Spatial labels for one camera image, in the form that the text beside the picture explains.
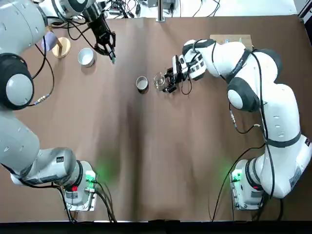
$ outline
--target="green light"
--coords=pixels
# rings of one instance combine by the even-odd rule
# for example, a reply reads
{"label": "green light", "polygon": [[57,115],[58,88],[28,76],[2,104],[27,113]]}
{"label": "green light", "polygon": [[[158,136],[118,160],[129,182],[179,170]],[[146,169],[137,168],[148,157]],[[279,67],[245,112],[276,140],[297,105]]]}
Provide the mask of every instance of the green light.
{"label": "green light", "polygon": [[242,170],[241,169],[235,169],[232,172],[232,178],[233,178],[232,182],[240,181],[242,179]]}
{"label": "green light", "polygon": [[96,181],[97,175],[94,171],[86,171],[86,181],[88,182],[87,188],[92,189],[94,188],[94,182]]}

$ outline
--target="metal bracket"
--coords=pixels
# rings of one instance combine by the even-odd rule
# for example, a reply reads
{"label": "metal bracket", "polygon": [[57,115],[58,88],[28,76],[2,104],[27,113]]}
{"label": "metal bracket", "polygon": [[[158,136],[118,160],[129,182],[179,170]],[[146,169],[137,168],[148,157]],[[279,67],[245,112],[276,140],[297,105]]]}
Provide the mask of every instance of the metal bracket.
{"label": "metal bracket", "polygon": [[163,0],[157,0],[157,18],[156,18],[156,22],[165,22],[165,18],[163,16]]}

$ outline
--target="glass cup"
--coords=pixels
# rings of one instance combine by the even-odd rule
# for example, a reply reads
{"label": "glass cup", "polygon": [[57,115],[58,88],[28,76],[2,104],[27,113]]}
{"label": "glass cup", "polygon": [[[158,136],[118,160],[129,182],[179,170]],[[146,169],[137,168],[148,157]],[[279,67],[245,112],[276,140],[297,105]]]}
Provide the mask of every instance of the glass cup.
{"label": "glass cup", "polygon": [[154,86],[158,91],[162,91],[164,88],[167,87],[167,80],[162,75],[161,72],[158,72],[154,77]]}

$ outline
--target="brown table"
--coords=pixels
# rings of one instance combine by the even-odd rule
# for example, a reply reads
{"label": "brown table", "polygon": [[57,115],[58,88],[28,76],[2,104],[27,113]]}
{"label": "brown table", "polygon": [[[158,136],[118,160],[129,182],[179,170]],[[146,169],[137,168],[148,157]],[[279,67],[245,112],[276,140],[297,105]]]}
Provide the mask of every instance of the brown table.
{"label": "brown table", "polygon": [[[256,48],[281,55],[284,70],[277,82],[292,87],[296,95],[302,132],[312,137],[310,90],[312,54],[304,25],[297,16],[214,17],[109,20],[117,34],[117,62],[98,56],[95,66],[81,69],[77,55],[88,46],[81,38],[69,55],[57,60],[48,54],[56,77],[51,97],[39,106],[16,112],[39,137],[42,148],[70,147],[77,159],[87,160],[107,182],[118,220],[174,218],[210,220],[224,176],[247,148],[262,144],[261,133],[238,134],[229,117],[226,84],[206,73],[193,83],[190,95],[158,93],[152,80],[156,72],[171,67],[189,39],[210,34],[251,34]],[[67,35],[66,30],[56,30]],[[72,29],[73,36],[78,34]],[[87,38],[93,41],[89,31]],[[35,47],[23,55],[32,74],[41,64]],[[141,95],[135,81],[144,75],[150,90]],[[51,87],[48,66],[35,80],[35,97]],[[259,115],[235,111],[237,124],[247,129]],[[259,156],[251,151],[246,158]],[[0,169],[1,222],[66,220],[61,199],[53,189],[21,188]],[[312,218],[311,167],[284,200],[287,220]],[[279,202],[269,202],[264,218],[275,219]],[[250,219],[250,212],[235,212]],[[79,214],[80,220],[107,220],[101,202],[96,211]],[[227,183],[221,195],[217,220],[231,220]]]}

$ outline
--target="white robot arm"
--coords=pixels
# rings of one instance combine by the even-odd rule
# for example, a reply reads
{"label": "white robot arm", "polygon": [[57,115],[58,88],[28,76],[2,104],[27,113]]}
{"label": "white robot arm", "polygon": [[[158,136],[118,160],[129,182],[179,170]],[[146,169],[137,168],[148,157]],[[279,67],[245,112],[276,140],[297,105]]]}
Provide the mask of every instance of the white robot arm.
{"label": "white robot arm", "polygon": [[281,69],[281,59],[274,51],[255,50],[251,54],[240,42],[220,45],[208,39],[185,43],[182,55],[179,59],[173,57],[173,67],[165,75],[169,82],[164,92],[173,92],[176,83],[186,80],[188,75],[198,80],[208,70],[225,79],[228,99],[235,108],[253,112],[261,109],[261,101],[264,103],[262,119],[267,126],[268,147],[258,158],[239,161],[231,173],[237,209],[258,209],[264,191],[270,195],[273,189],[274,197],[285,197],[311,159],[312,145],[301,134],[294,93],[289,86],[274,83]]}
{"label": "white robot arm", "polygon": [[41,40],[45,26],[81,13],[97,39],[96,51],[114,61],[115,34],[95,0],[0,1],[0,163],[16,184],[34,187],[54,182],[64,186],[71,210],[88,209],[93,199],[90,181],[96,175],[91,165],[76,160],[67,148],[40,149],[38,137],[13,110],[25,108],[34,95],[32,77],[19,55]]}

